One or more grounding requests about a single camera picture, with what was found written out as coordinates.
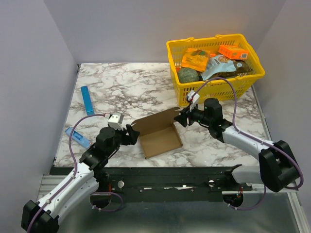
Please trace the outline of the orange snack pouch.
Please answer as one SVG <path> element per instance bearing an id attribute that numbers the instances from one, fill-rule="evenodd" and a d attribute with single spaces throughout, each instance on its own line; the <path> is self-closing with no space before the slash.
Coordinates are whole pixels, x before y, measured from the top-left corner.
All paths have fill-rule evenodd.
<path id="1" fill-rule="evenodd" d="M 209 58 L 210 52 L 207 50 L 188 48 L 182 57 L 181 67 L 204 72 L 209 63 Z"/>

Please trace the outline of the dark brown snack bag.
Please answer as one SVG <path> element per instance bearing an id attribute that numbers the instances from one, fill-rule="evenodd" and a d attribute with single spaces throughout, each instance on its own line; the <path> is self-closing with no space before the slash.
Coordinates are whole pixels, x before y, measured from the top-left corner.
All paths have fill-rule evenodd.
<path id="1" fill-rule="evenodd" d="M 216 68 L 217 71 L 211 76 L 211 78 L 233 78 L 236 76 L 243 76 L 252 72 L 253 69 L 243 60 L 230 60 L 228 63 L 223 63 L 220 68 Z"/>

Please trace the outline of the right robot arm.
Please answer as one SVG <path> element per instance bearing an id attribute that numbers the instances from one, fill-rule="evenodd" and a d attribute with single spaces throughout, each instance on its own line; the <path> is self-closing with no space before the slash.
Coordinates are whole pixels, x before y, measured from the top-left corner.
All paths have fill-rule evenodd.
<path id="1" fill-rule="evenodd" d="M 229 190 L 235 190 L 242 183 L 256 183 L 278 192 L 289 188 L 290 183 L 301 177 L 301 171 L 286 142 L 263 140 L 237 130 L 233 123 L 223 117 L 222 106 L 215 98 L 206 99 L 203 110 L 197 105 L 189 105 L 174 119 L 183 127 L 197 122 L 207 128 L 213 138 L 233 145 L 258 160 L 258 166 L 237 165 L 224 177 L 224 186 Z"/>

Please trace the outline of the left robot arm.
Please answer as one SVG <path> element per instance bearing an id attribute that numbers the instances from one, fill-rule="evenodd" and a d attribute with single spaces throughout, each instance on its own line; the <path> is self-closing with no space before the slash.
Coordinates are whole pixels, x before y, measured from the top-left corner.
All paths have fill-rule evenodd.
<path id="1" fill-rule="evenodd" d="M 139 132 L 131 125 L 122 130 L 104 127 L 74 169 L 39 201 L 23 207 L 21 226 L 29 233 L 55 233 L 67 215 L 86 196 L 107 188 L 104 167 L 121 145 L 135 145 Z"/>

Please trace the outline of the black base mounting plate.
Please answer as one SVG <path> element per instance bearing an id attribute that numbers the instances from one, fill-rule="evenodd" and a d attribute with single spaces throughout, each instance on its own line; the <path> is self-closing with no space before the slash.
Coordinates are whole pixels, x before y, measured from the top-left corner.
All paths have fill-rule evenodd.
<path id="1" fill-rule="evenodd" d="M 248 183 L 230 176 L 235 167 L 104 167 L 105 177 L 96 191 L 112 191 L 125 202 L 222 202 Z"/>

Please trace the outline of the brown cardboard box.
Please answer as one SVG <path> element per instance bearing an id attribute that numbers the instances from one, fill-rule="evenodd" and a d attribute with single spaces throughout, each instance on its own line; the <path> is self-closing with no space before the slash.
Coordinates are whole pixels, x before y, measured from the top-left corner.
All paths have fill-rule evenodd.
<path id="1" fill-rule="evenodd" d="M 174 117 L 179 107 L 173 107 L 132 122 L 132 128 L 139 131 L 139 141 L 146 159 L 170 152 L 183 146 Z"/>

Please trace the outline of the green round melon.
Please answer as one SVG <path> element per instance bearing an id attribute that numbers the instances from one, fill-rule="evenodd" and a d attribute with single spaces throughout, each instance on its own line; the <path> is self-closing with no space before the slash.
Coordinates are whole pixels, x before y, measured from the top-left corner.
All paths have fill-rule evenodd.
<path id="1" fill-rule="evenodd" d="M 199 81 L 199 75 L 196 70 L 183 67 L 177 72 L 180 83 L 192 83 Z"/>

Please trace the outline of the small blue block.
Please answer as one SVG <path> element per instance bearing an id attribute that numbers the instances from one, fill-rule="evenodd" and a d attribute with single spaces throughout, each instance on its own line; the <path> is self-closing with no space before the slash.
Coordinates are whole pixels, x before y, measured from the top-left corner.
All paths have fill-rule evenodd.
<path id="1" fill-rule="evenodd" d="M 76 131 L 73 132 L 71 138 L 85 149 L 88 149 L 91 146 L 91 142 L 86 137 L 82 136 Z"/>

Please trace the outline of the light blue snack bag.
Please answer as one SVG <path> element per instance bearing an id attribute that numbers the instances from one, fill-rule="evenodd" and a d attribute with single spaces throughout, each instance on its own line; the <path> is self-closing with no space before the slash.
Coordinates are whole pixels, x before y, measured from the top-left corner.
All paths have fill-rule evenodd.
<path id="1" fill-rule="evenodd" d="M 214 74 L 234 71 L 237 71 L 237 69 L 234 65 L 233 60 L 220 54 L 210 58 L 206 70 L 201 73 L 201 77 L 203 81 L 206 81 Z"/>

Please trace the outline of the orange carton box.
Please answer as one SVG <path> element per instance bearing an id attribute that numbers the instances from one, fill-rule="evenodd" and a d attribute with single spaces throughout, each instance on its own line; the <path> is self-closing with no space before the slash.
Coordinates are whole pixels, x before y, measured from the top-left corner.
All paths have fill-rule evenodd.
<path id="1" fill-rule="evenodd" d="M 218 53 L 226 56 L 231 60 L 246 60 L 249 55 L 249 51 L 238 46 L 231 45 L 220 45 Z"/>

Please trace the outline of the long blue bar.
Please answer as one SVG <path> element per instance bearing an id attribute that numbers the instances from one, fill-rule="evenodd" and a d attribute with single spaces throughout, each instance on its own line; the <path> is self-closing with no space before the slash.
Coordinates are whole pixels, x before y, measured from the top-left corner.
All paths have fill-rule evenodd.
<path id="1" fill-rule="evenodd" d="M 81 94 L 82 94 L 86 114 L 88 116 L 94 115 L 94 109 L 93 109 L 90 93 L 86 85 L 81 86 Z"/>

